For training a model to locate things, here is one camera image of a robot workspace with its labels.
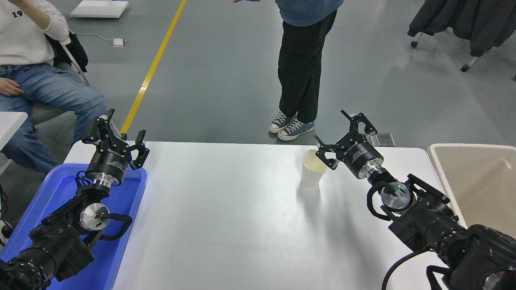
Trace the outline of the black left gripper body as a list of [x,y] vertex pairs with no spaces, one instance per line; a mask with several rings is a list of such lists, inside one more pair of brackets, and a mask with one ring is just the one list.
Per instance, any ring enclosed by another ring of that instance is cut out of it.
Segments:
[[124,142],[111,144],[110,141],[100,141],[96,151],[85,171],[89,180],[108,180],[111,183],[121,183],[127,172],[130,154],[129,145]]

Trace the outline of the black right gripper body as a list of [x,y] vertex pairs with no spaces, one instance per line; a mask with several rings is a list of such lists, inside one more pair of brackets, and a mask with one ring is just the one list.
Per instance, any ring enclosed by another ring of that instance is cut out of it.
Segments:
[[367,140],[341,140],[342,162],[354,176],[370,176],[382,167],[383,156]]

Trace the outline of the person's hand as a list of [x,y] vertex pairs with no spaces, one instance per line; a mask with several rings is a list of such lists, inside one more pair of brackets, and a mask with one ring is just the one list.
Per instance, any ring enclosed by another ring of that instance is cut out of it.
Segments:
[[24,90],[14,80],[1,77],[0,78],[0,94],[6,97],[15,97],[24,94]]

